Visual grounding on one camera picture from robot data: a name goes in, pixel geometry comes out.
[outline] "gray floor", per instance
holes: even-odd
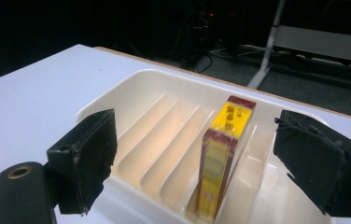
[[[206,68],[202,74],[246,86],[260,68],[262,50],[259,49],[248,51],[244,48],[239,56],[233,57],[223,49],[210,52],[198,62],[195,72]],[[279,55],[275,54],[271,60],[272,69],[260,84],[260,91],[351,116],[350,66],[308,59],[294,61],[292,57],[276,58]]]

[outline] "yellow box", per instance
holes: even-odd
[[[204,134],[197,203],[198,215],[206,221],[217,216],[232,178],[236,146],[255,106],[254,102],[229,97]]]

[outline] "metal leg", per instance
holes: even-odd
[[[266,77],[269,72],[269,59],[271,57],[272,49],[274,47],[274,39],[277,32],[277,27],[280,22],[280,17],[283,12],[284,4],[286,0],[280,0],[278,3],[277,11],[274,17],[274,24],[272,25],[271,33],[269,34],[268,42],[266,44],[265,54],[263,56],[262,64],[260,65],[260,70],[248,83],[249,88],[257,89],[260,86],[262,80]]]

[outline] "white plastic tray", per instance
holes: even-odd
[[[119,147],[113,173],[105,185],[124,188],[138,202],[154,204],[165,216],[177,217],[172,219],[177,222],[201,222],[191,207],[202,137],[230,95],[257,102],[257,106],[242,140],[245,154],[216,223],[334,222],[288,179],[287,169],[273,155],[274,118],[286,109],[279,105],[196,80],[144,70],[88,104],[77,119],[115,109]]]

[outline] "box label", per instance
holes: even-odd
[[[239,138],[251,116],[252,109],[231,102],[225,103],[211,124],[211,128]]]
[[[203,180],[199,213],[202,217],[212,218],[216,212],[218,198],[225,174],[229,148],[217,141],[209,140],[204,158]]]

